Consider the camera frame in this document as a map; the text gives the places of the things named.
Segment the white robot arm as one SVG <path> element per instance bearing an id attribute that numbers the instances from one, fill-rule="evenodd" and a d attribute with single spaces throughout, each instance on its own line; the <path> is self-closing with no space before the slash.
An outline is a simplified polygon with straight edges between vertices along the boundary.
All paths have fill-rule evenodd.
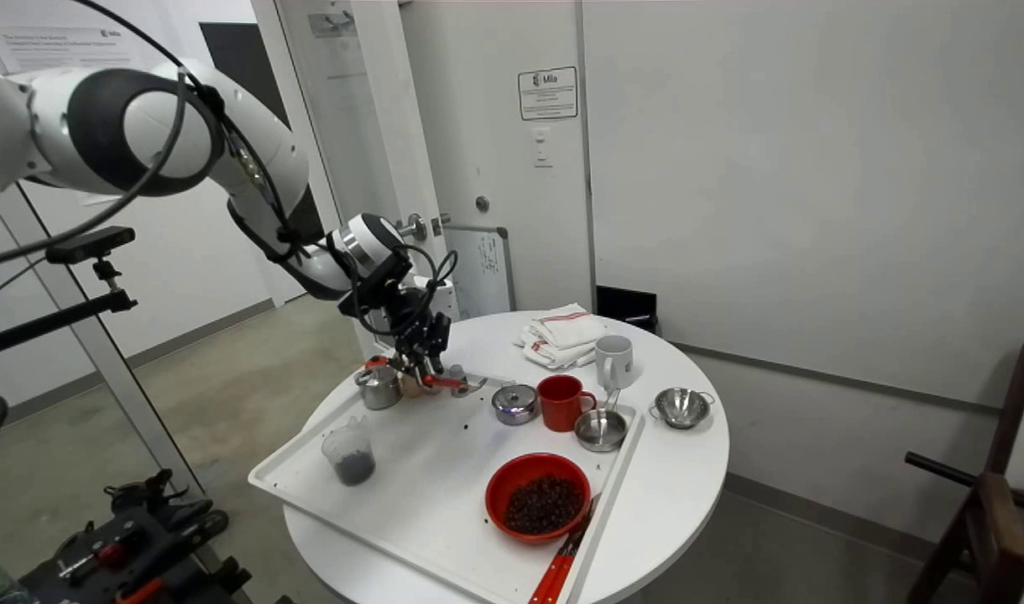
<path id="1" fill-rule="evenodd" d="M 112 206 L 23 254 L 88 239 L 137 198 L 215 181 L 236 228 L 301 293 L 383 339 L 398 372 L 442 372 L 448 315 L 432 310 L 446 271 L 389 218 L 351 215 L 336 231 L 292 218 L 309 196 L 286 122 L 217 70 L 40 67 L 0 74 L 0 196 L 18 181 L 112 196 Z"/>

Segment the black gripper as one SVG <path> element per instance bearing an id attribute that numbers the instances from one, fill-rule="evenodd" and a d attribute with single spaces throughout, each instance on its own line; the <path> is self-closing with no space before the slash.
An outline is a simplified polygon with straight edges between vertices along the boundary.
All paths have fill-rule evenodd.
<path id="1" fill-rule="evenodd" d="M 429 275 L 413 284 L 408 254 L 419 254 L 429 265 Z M 435 289 L 448 281 L 457 269 L 457 254 L 446 252 L 432 260 L 422 249 L 406 244 L 401 252 L 389 252 L 379 265 L 350 262 L 350 296 L 338 310 L 351 319 L 367 319 L 370 311 L 385 315 L 385 337 L 394 339 L 401 371 L 413 379 L 442 377 L 442 350 L 448 339 L 448 319 L 432 310 Z"/>

